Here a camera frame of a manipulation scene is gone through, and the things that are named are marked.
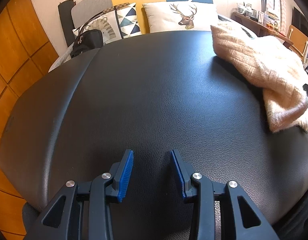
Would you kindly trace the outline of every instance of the deer head print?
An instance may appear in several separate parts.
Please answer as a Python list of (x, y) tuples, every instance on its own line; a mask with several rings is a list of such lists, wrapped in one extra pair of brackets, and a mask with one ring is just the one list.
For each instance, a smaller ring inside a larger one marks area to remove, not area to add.
[(178, 13), (182, 16), (182, 20), (178, 23), (179, 25), (185, 25), (186, 30), (190, 30), (194, 28), (194, 15), (197, 13), (197, 7), (194, 5), (194, 7), (190, 6), (192, 10), (192, 14), (190, 16), (185, 16), (178, 8), (178, 5), (170, 4), (170, 9), (173, 10), (174, 13)]

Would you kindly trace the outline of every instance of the black bag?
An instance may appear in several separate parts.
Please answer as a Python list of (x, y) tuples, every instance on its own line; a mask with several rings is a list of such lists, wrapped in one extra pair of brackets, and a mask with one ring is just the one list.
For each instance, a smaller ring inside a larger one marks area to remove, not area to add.
[(79, 34), (73, 44), (71, 58), (74, 58), (91, 49), (103, 47), (103, 36), (100, 30), (89, 30)]

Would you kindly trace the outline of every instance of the leather texture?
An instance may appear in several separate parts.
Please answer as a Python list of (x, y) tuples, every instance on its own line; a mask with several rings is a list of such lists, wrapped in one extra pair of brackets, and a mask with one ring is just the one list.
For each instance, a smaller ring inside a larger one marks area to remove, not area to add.
[(262, 90), (215, 56), (210, 32), (81, 54), (25, 92), (10, 120), (0, 166), (39, 210), (67, 180), (92, 180), (134, 150), (126, 198), (111, 206), (115, 239), (188, 239), (192, 206), (176, 192), (173, 148), (211, 180), (238, 181), (272, 224), (308, 189), (308, 134), (269, 131)]

